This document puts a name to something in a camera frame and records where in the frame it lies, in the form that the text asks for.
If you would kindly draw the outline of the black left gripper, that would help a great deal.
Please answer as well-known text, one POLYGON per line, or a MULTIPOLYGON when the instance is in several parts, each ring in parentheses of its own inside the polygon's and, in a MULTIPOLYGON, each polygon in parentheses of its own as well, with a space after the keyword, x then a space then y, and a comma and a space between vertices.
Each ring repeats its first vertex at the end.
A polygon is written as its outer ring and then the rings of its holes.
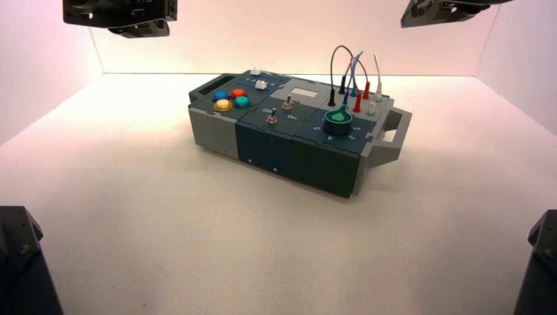
POLYGON ((167 37, 167 21, 176 21, 178 2, 170 0, 63 0, 65 23, 94 28, 109 28, 125 38, 167 37))

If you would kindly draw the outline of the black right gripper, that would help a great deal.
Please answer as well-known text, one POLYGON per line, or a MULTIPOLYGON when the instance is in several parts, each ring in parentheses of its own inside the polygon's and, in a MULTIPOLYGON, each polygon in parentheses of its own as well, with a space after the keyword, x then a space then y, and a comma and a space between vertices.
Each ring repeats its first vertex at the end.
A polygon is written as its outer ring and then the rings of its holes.
POLYGON ((493 5, 501 5, 511 2, 511 0, 469 0, 469 1, 410 1, 409 10, 405 11, 401 17, 400 25, 402 28, 413 28, 429 26, 434 24, 446 24, 464 22, 475 17, 479 12, 489 9, 493 5), (462 11, 443 11, 436 17, 437 11, 428 10, 434 6, 455 7, 462 11))

